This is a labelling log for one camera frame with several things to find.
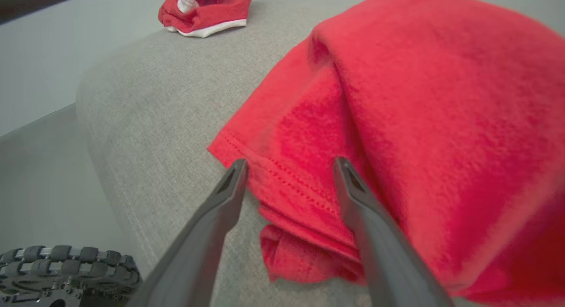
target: stitching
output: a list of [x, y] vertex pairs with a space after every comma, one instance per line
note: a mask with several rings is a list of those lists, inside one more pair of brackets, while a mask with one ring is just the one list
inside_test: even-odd
[[303, 182], [300, 178], [298, 178], [295, 174], [293, 174], [290, 170], [288, 170], [288, 168], [285, 168], [283, 165], [279, 164], [277, 161], [275, 161], [275, 160], [273, 160], [273, 159], [271, 159], [271, 158], [268, 158], [268, 157], [262, 156], [262, 155], [260, 155], [260, 154], [257, 154], [256, 152], [254, 152], [253, 150], [251, 150], [249, 147], [247, 147], [247, 146], [246, 146], [241, 140], [239, 140], [234, 134], [230, 133], [228, 130], [226, 130], [226, 134], [232, 136], [232, 138], [234, 138], [235, 140], [237, 140], [237, 141], [238, 141], [243, 147], [245, 147], [247, 150], [249, 150], [250, 152], [253, 152], [253, 154], [259, 156], [260, 158], [263, 158], [263, 159], [266, 159], [266, 160], [272, 162], [279, 170], [281, 170], [282, 172], [284, 172], [284, 173], [286, 173], [287, 175], [291, 176], [291, 178], [293, 178], [297, 183], [299, 183], [299, 184], [303, 185], [304, 187], [306, 187], [306, 188], [312, 190], [312, 191], [315, 192], [317, 195], [319, 195], [320, 197], [324, 198], [326, 201], [329, 201], [330, 198], [328, 197], [328, 195], [324, 194], [324, 193], [321, 192], [320, 190], [317, 190], [317, 189], [315, 189], [315, 188], [309, 186], [309, 185], [306, 184], [305, 182]]
[[[246, 156], [249, 154], [245, 154], [244, 152], [242, 152], [242, 150], [240, 150], [240, 148], [238, 146], [236, 146], [236, 144], [232, 143], [228, 138], [224, 137], [224, 140], [226, 140], [226, 142], [228, 142], [228, 144], [230, 144], [232, 147], [234, 147], [240, 154]], [[249, 150], [248, 147], [246, 147], [241, 141], [239, 141], [247, 150]], [[252, 150], [249, 150], [252, 154], [255, 154], [259, 157], [265, 158], [267, 160], [273, 161], [270, 158], [266, 158], [263, 157], [259, 154], [256, 154], [255, 152], [253, 152]], [[293, 191], [295, 190], [296, 193], [299, 193], [300, 196], [304, 197], [308, 202], [310, 202], [311, 204], [315, 204], [319, 209], [325, 210], [325, 211], [329, 211], [331, 214], [333, 215], [337, 215], [337, 211], [335, 211], [333, 208], [329, 207], [329, 206], [324, 206], [323, 204], [321, 204], [319, 201], [314, 200], [314, 198], [306, 196], [305, 193], [303, 191], [301, 191], [298, 187], [293, 187], [291, 183], [287, 182], [286, 180], [284, 180], [278, 172], [274, 172], [271, 169], [261, 165], [261, 164], [256, 164], [257, 166], [259, 166], [260, 168], [266, 170], [268, 173], [272, 174], [274, 178], [278, 179], [280, 182], [282, 182], [282, 184], [288, 186], [289, 188], [291, 188]]]

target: gray fabric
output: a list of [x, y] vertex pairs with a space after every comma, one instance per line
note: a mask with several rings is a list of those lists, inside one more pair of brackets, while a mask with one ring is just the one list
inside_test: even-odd
[[[144, 276], [222, 176], [224, 168], [206, 151], [220, 128], [313, 26], [361, 1], [254, 0], [246, 28], [206, 39], [157, 32], [86, 74], [79, 121]], [[493, 1], [560, 24], [543, 4], [532, 7], [559, 0]], [[270, 283], [258, 237], [266, 221], [256, 209], [246, 196], [240, 222], [226, 237], [212, 305], [369, 304], [365, 288], [337, 279]]]

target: gray floor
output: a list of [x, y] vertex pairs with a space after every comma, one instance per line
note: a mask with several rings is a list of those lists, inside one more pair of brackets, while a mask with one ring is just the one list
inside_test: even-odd
[[129, 253], [74, 105], [0, 138], [0, 253], [31, 245]]

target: white wall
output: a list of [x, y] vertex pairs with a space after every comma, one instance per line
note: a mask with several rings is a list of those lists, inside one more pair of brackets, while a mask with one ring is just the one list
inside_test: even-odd
[[82, 74], [158, 31], [164, 0], [69, 0], [0, 26], [0, 136], [75, 102]]

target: red garment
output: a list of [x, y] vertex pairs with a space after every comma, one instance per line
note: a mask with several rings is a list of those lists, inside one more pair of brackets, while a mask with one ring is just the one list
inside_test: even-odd
[[565, 40], [476, 0], [367, 0], [316, 26], [209, 150], [250, 164], [271, 280], [363, 283], [348, 158], [452, 295], [565, 296]]
[[[251, 4], [251, 0], [196, 0], [199, 7], [182, 13], [177, 7], [177, 1], [165, 0], [159, 9], [158, 19], [165, 27], [175, 27], [184, 35], [234, 20], [246, 20]], [[244, 24], [228, 24], [213, 32], [238, 26]]]

